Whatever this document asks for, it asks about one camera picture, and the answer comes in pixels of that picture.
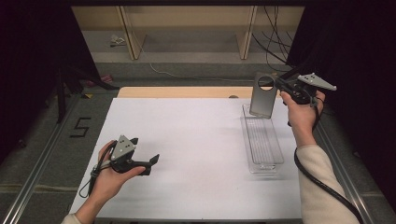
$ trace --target black cable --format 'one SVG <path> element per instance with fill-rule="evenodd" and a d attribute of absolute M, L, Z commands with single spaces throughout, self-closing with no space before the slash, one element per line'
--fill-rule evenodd
<path fill-rule="evenodd" d="M 90 196 L 92 190 L 93 190 L 93 186 L 95 185 L 96 182 L 96 178 L 99 176 L 100 172 L 103 170 L 101 169 L 103 160 L 105 159 L 105 155 L 107 154 L 107 152 L 109 152 L 111 150 L 111 148 L 113 148 L 115 145 L 117 144 L 117 141 L 114 141 L 113 143 L 111 143 L 103 152 L 99 162 L 96 165 L 96 168 L 93 169 L 91 171 L 91 178 L 90 180 L 79 190 L 78 194 L 81 198 L 87 198 L 88 196 Z M 82 191 L 87 187 L 87 185 L 89 185 L 88 187 L 88 193 L 87 195 L 82 195 Z"/>
<path fill-rule="evenodd" d="M 270 18 L 270 15 L 268 14 L 268 11 L 267 11 L 266 7 L 264 7 L 264 11 L 265 11 L 265 14 L 267 15 L 268 21 L 271 24 L 271 27 L 273 28 L 273 33 L 276 34 L 277 41 L 280 43 L 279 44 L 280 51 L 282 52 L 283 57 L 286 58 L 286 56 L 285 56 L 285 54 L 283 52 L 283 49 L 286 51 L 286 53 L 288 53 L 288 51 L 286 50 L 285 45 L 283 44 L 283 41 L 280 38 L 279 33 L 277 31 L 277 15 L 278 15 L 278 12 L 279 12 L 279 6 L 274 6 L 274 13 L 275 13 L 275 15 L 274 15 L 274 17 L 275 17 L 274 23 L 272 23 L 272 20 Z"/>
<path fill-rule="evenodd" d="M 288 63 L 279 58 L 278 56 L 276 56 L 271 50 L 269 50 L 268 48 L 266 48 L 262 43 L 260 43 L 260 41 L 256 38 L 256 36 L 254 34 L 252 34 L 253 38 L 256 40 L 256 42 L 260 45 L 260 47 L 262 47 L 263 50 L 265 50 L 267 53 L 271 54 L 272 56 L 274 56 L 275 58 L 277 58 L 278 60 L 280 60 L 282 63 L 284 63 L 285 65 L 288 65 Z"/>
<path fill-rule="evenodd" d="M 274 35 L 274 30 L 273 30 L 273 32 L 271 33 L 270 41 L 268 41 L 267 49 L 270 48 L 271 40 L 272 40 L 273 35 Z M 276 70 L 276 71 L 278 71 L 278 72 L 285 72 L 285 71 L 281 71 L 281 70 L 275 69 L 274 67 L 271 66 L 271 64 L 268 62 L 268 52 L 265 53 L 265 61 L 267 62 L 268 66 L 269 66 L 270 68 L 272 68 L 272 69 L 274 69 L 274 70 Z"/>
<path fill-rule="evenodd" d="M 313 106 L 315 109 L 315 114 L 316 114 L 316 119 L 315 119 L 315 123 L 313 126 L 313 130 L 316 128 L 318 122 L 319 122 L 319 111 L 318 111 L 318 107 L 317 106 Z M 321 189 L 323 189 L 324 191 L 328 192 L 331 196 L 333 196 L 337 201 L 339 201 L 340 203 L 342 203 L 359 221 L 360 224 L 363 224 L 363 219 L 361 217 L 361 214 L 359 213 L 358 209 L 350 202 L 348 201 L 345 197 L 343 197 L 341 194 L 339 194 L 337 191 L 335 191 L 334 189 L 330 188 L 329 186 L 327 186 L 326 184 L 324 184 L 323 182 L 321 182 L 320 180 L 318 180 L 317 178 L 315 178 L 313 175 L 311 175 L 306 169 L 305 167 L 303 167 L 303 165 L 300 163 L 300 160 L 298 159 L 297 156 L 297 148 L 294 151 L 294 162 L 297 166 L 297 168 L 301 171 L 301 173 L 303 173 L 303 175 L 305 175 L 309 180 L 311 180 L 315 185 L 317 185 L 318 187 L 320 187 Z"/>
<path fill-rule="evenodd" d="M 262 35 L 265 36 L 265 38 L 271 40 L 270 37 L 269 37 L 268 35 L 266 35 L 265 32 L 263 32 L 263 31 L 262 31 Z M 285 46 L 285 47 L 288 47 L 288 48 L 291 47 L 291 45 L 287 45 L 287 44 L 284 44 L 284 43 L 279 43 L 279 42 L 277 42 L 277 41 L 275 41 L 275 40 L 271 40 L 271 41 L 274 42 L 274 43 L 276 43 L 276 44 L 280 44 L 280 45 L 283 45 L 283 46 Z"/>
<path fill-rule="evenodd" d="M 291 38 L 291 35 L 289 34 L 289 32 L 286 32 L 286 34 L 287 34 L 288 37 L 290 38 L 291 42 L 293 42 L 293 38 Z"/>

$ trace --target table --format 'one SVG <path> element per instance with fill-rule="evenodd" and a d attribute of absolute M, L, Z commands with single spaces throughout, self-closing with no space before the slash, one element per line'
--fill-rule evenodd
<path fill-rule="evenodd" d="M 149 98 L 140 98 L 146 94 Z M 98 218 L 300 219 L 298 175 L 292 160 L 295 143 L 281 99 L 276 100 L 273 123 L 285 163 L 275 177 L 248 170 L 240 116 L 250 94 L 249 87 L 122 88 L 108 111 L 80 187 L 89 179 L 98 150 L 120 134 L 139 137 L 134 159 L 161 156 L 150 176 L 127 182 Z M 230 95 L 241 98 L 225 98 Z M 77 195 L 70 212 L 83 202 Z"/>

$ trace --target gray floor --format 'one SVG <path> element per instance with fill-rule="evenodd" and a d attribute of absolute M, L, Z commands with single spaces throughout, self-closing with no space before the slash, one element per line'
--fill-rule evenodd
<path fill-rule="evenodd" d="M 123 46 L 109 46 L 112 35 L 120 32 L 84 33 L 101 75 L 110 74 L 115 86 L 251 86 L 258 71 L 289 69 L 275 58 L 266 55 L 252 41 L 247 60 L 239 59 L 234 34 L 226 32 L 186 33 L 161 32 L 148 34 L 141 58 L 132 61 Z M 262 43 L 265 37 L 258 33 Z M 290 41 L 283 34 L 285 42 Z M 279 45 L 271 50 L 282 56 Z M 83 173 L 91 157 L 96 139 L 101 131 L 111 100 L 117 91 L 105 91 L 98 87 L 85 88 L 89 97 L 72 95 L 67 99 L 68 115 L 53 144 L 53 150 L 45 169 L 35 183 L 34 191 L 23 209 L 19 223 L 60 223 L 77 193 Z M 4 217 L 15 200 L 41 153 L 46 148 L 56 124 L 56 96 L 48 99 L 49 108 L 43 108 L 41 115 L 24 136 L 25 148 L 15 148 L 0 166 L 0 217 Z M 85 137 L 75 125 L 89 127 Z M 318 143 L 327 150 L 333 150 L 341 159 L 353 186 L 367 208 L 370 221 L 367 223 L 396 223 L 396 215 L 389 207 L 378 186 L 370 177 L 361 160 L 353 155 L 354 148 L 343 132 L 342 124 L 329 107 L 322 116 L 322 133 L 315 133 Z M 127 223 L 98 221 L 97 223 Z"/>

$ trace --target finger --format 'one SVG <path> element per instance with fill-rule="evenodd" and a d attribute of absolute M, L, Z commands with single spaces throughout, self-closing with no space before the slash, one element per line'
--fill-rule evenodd
<path fill-rule="evenodd" d="M 282 97 L 283 102 L 285 102 L 285 104 L 286 104 L 287 106 L 291 106 L 291 105 L 295 105 L 295 104 L 296 104 L 296 103 L 293 101 L 293 99 L 291 99 L 291 96 L 290 96 L 287 92 L 282 91 L 282 92 L 280 93 L 280 96 Z"/>
<path fill-rule="evenodd" d="M 137 175 L 140 175 L 142 172 L 146 170 L 146 167 L 144 166 L 137 166 L 134 169 L 122 174 L 125 178 L 125 181 L 131 179 L 132 177 L 135 177 Z"/>
<path fill-rule="evenodd" d="M 321 91 L 317 91 L 316 97 L 319 98 L 322 102 L 324 102 L 326 95 Z"/>
<path fill-rule="evenodd" d="M 102 157 L 102 154 L 105 153 L 105 150 L 106 150 L 111 144 L 113 144 L 113 142 L 114 142 L 114 140 L 109 141 L 107 144 L 105 144 L 105 145 L 102 147 L 102 149 L 100 149 L 98 160 L 100 160 L 100 158 Z M 107 154 L 105 155 L 105 160 L 107 160 L 108 158 L 109 158 L 109 155 L 108 155 L 108 152 L 107 152 Z"/>

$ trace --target metal bracket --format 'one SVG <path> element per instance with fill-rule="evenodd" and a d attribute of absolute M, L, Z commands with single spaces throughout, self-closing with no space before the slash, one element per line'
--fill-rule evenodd
<path fill-rule="evenodd" d="M 115 161 L 118 158 L 130 153 L 135 150 L 136 146 L 127 138 L 125 135 L 121 135 L 119 141 L 116 144 L 116 147 L 111 154 L 111 160 Z"/>
<path fill-rule="evenodd" d="M 249 110 L 251 115 L 271 118 L 277 92 L 277 88 L 274 86 L 276 79 L 276 76 L 263 73 L 258 73 L 255 76 Z"/>
<path fill-rule="evenodd" d="M 323 80 L 321 77 L 318 77 L 317 75 L 315 75 L 315 73 L 304 75 L 304 76 L 297 76 L 297 79 L 299 79 L 300 81 L 302 81 L 308 85 L 316 86 L 316 87 L 323 88 L 323 89 L 326 89 L 329 91 L 337 90 L 336 86 L 333 86 L 329 82 Z"/>

